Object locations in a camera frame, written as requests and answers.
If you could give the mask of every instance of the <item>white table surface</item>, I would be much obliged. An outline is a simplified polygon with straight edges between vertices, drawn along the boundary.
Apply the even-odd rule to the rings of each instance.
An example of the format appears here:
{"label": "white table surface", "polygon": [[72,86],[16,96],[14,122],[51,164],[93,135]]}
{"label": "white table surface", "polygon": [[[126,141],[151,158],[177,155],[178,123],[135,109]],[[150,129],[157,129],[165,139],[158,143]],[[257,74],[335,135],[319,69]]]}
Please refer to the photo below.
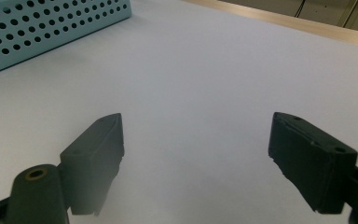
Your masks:
{"label": "white table surface", "polygon": [[178,0],[0,72],[0,200],[99,117],[126,155],[100,217],[71,223],[347,223],[313,213],[268,156],[272,114],[358,150],[358,47]]}

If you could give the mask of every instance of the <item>perforated crate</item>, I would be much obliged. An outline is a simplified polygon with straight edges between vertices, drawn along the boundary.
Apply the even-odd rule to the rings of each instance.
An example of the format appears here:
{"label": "perforated crate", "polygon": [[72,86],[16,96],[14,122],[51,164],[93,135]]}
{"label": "perforated crate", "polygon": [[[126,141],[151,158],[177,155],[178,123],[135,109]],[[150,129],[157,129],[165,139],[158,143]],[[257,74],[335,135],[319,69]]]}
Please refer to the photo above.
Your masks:
{"label": "perforated crate", "polygon": [[0,70],[130,16],[130,0],[0,0]]}

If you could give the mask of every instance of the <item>screw hole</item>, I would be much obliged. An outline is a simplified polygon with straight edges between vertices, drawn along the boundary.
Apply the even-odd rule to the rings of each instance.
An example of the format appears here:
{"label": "screw hole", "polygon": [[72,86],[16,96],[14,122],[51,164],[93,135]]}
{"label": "screw hole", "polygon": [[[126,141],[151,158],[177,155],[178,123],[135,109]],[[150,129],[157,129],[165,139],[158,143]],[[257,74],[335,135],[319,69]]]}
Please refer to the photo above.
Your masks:
{"label": "screw hole", "polygon": [[45,176],[47,173],[48,173],[48,170],[45,169],[45,168],[35,169],[35,170],[32,170],[32,171],[28,172],[28,173],[25,175],[25,179],[26,179],[26,180],[29,180],[29,181],[34,181],[34,180],[37,180],[37,179],[42,178],[42,177]]}
{"label": "screw hole", "polygon": [[338,153],[345,153],[346,152],[345,148],[342,148],[342,147],[335,147],[334,150],[336,152],[338,152]]}

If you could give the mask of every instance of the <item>light blue plastic crate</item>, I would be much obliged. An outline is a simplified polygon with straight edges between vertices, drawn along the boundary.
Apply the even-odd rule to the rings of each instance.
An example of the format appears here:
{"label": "light blue plastic crate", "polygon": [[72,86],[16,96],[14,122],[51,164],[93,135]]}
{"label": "light blue plastic crate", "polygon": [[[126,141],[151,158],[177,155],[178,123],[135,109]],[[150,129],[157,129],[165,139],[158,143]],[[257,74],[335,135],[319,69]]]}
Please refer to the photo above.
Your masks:
{"label": "light blue plastic crate", "polygon": [[0,0],[0,70],[130,16],[130,0]]}

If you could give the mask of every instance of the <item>wooden surface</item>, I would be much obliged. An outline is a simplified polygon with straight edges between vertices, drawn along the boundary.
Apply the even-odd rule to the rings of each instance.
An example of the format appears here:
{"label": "wooden surface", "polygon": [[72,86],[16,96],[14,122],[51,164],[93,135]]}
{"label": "wooden surface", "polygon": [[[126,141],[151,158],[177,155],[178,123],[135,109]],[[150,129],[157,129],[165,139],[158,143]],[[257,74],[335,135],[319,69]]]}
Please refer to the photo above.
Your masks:
{"label": "wooden surface", "polygon": [[243,7],[216,0],[184,0],[197,5],[211,7],[230,12],[243,17],[267,21],[278,25],[290,27],[300,31],[320,35],[335,40],[351,43],[358,46],[358,31],[344,29],[333,25],[323,24],[315,21],[307,21],[299,18],[289,17],[260,9]]}

